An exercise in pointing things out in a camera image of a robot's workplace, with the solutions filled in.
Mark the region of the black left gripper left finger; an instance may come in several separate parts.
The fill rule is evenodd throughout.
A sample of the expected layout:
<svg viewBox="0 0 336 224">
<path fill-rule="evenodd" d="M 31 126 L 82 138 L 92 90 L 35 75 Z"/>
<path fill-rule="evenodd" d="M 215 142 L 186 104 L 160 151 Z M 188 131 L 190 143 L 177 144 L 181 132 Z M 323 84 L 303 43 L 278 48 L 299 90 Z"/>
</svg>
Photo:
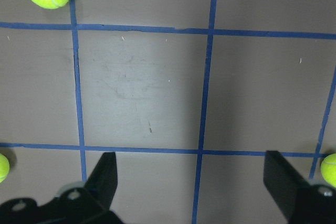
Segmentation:
<svg viewBox="0 0 336 224">
<path fill-rule="evenodd" d="M 1 204 L 1 223 L 123 223 L 110 206 L 118 186 L 117 159 L 105 152 L 82 186 L 72 186 L 39 206 L 28 197 Z"/>
</svg>

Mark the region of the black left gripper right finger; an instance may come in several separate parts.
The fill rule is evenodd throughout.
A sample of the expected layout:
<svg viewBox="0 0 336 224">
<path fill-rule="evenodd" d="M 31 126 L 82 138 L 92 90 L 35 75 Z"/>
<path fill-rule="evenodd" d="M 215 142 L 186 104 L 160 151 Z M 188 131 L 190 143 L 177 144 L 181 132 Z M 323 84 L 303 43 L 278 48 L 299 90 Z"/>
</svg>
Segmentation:
<svg viewBox="0 0 336 224">
<path fill-rule="evenodd" d="M 278 151 L 266 151 L 263 182 L 287 223 L 335 223 L 335 188 L 308 180 Z"/>
</svg>

